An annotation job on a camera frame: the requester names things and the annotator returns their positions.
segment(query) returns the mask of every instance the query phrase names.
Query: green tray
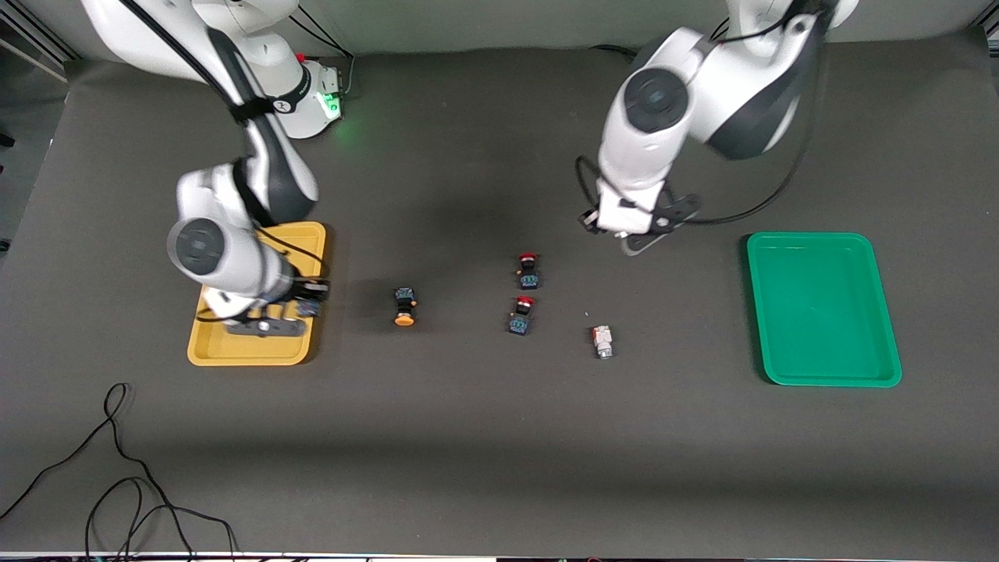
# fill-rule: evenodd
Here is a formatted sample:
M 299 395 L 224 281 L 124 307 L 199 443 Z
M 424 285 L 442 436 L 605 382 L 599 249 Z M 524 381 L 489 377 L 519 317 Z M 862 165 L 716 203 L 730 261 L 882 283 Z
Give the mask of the green tray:
M 898 384 L 902 365 L 866 238 L 757 232 L 746 250 L 770 380 L 799 386 Z

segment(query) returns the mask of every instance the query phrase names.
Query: plastic tray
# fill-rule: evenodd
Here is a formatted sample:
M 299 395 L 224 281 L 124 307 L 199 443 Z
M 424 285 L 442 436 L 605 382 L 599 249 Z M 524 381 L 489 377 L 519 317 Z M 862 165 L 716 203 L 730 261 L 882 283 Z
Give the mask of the plastic tray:
M 317 256 L 325 254 L 326 227 L 321 223 L 296 222 L 273 226 L 266 230 L 272 236 L 289 244 L 294 244 L 303 250 L 308 250 Z M 288 250 L 259 234 L 258 238 L 278 251 L 287 251 L 288 261 L 299 268 L 303 275 L 317 276 L 320 274 L 320 265 L 313 258 L 294 250 Z M 196 313 L 208 306 L 205 303 L 204 294 L 205 287 L 202 287 L 202 296 L 198 298 Z M 278 307 L 271 308 L 272 315 L 280 313 Z M 295 310 L 294 304 L 289 305 L 289 311 L 291 310 Z M 195 365 L 202 367 L 296 365 L 308 356 L 309 346 L 313 340 L 315 318 L 302 318 L 302 320 L 306 323 L 306 331 L 302 336 L 294 338 L 233 335 L 226 331 L 226 327 L 221 322 L 195 320 L 191 328 L 191 338 L 188 340 L 188 359 Z
M 898 384 L 902 366 L 866 238 L 758 232 L 746 250 L 770 380 L 865 388 Z

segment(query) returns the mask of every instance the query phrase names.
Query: gray table surface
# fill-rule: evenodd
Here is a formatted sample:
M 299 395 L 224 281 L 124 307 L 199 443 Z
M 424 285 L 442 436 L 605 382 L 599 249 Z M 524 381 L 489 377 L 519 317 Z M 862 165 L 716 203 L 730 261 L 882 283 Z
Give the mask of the gray table surface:
M 837 44 L 807 161 L 749 220 L 687 227 L 638 258 L 575 224 L 572 158 L 595 153 L 627 74 L 614 54 L 360 59 L 346 119 L 296 143 L 335 230 L 317 357 L 201 369 L 198 287 L 167 259 L 182 173 L 240 154 L 202 85 L 74 69 L 66 112 L 0 278 L 0 498 L 134 385 L 125 445 L 245 550 L 618 557 L 999 558 L 999 102 L 981 31 Z M 741 210 L 801 138 L 672 176 L 705 215 Z M 873 243 L 904 367 L 891 390 L 788 388 L 754 366 L 740 238 L 854 231 Z M 517 254 L 545 286 L 503 332 Z M 391 324 L 391 289 L 420 322 Z M 597 361 L 589 326 L 614 329 Z M 103 436 L 6 521 L 4 550 L 82 548 L 134 470 Z M 133 498 L 97 519 L 117 544 Z M 177 550 L 161 521 L 147 548 Z M 200 550 L 216 526 L 191 522 Z

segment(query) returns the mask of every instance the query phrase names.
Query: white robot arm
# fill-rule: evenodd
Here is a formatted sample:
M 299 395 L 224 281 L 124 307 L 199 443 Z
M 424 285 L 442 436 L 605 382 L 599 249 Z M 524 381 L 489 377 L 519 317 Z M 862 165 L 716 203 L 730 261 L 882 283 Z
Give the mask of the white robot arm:
M 728 3 L 732 26 L 751 37 L 714 43 L 680 28 L 638 53 L 611 103 L 597 158 L 598 205 L 580 221 L 590 231 L 614 232 L 629 255 L 700 207 L 696 196 L 675 199 L 664 189 L 684 139 L 729 159 L 769 150 L 794 116 L 826 32 L 857 0 Z M 669 201 L 662 204 L 664 191 Z
M 304 219 L 318 198 L 316 179 L 232 40 L 207 27 L 190 0 L 83 5 L 112 51 L 139 68 L 207 83 L 243 128 L 246 156 L 178 182 L 180 220 L 168 238 L 174 264 L 209 287 L 206 301 L 229 322 L 309 291 L 315 285 L 255 230 Z
M 336 68 L 299 60 L 269 28 L 295 12 L 299 0 L 192 0 L 201 19 L 229 36 L 274 104 L 293 139 L 318 135 L 341 116 Z

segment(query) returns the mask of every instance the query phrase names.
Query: yellow tray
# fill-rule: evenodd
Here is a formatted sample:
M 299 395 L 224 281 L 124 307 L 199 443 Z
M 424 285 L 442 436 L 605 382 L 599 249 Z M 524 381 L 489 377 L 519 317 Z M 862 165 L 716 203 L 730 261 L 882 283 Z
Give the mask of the yellow tray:
M 317 256 L 324 256 L 326 250 L 326 227 L 318 222 L 295 222 L 282 224 L 265 229 L 269 234 L 280 238 L 289 244 L 294 244 L 303 250 L 308 250 Z M 318 276 L 320 264 L 313 258 L 285 248 L 281 244 L 257 235 L 265 244 L 280 252 L 287 251 L 285 256 L 292 265 L 299 268 L 303 275 Z M 198 311 L 208 307 L 205 302 L 205 291 L 202 286 L 198 298 Z M 295 309 L 295 304 L 289 305 L 289 312 Z M 272 306 L 272 314 L 279 313 L 279 307 Z M 301 318 L 306 323 L 306 331 L 299 337 L 234 336 L 226 331 L 221 322 L 194 321 L 191 327 L 191 339 L 188 340 L 188 359 L 199 367 L 249 367 L 249 366 L 283 366 L 297 365 L 309 355 L 309 345 L 313 339 L 315 318 Z

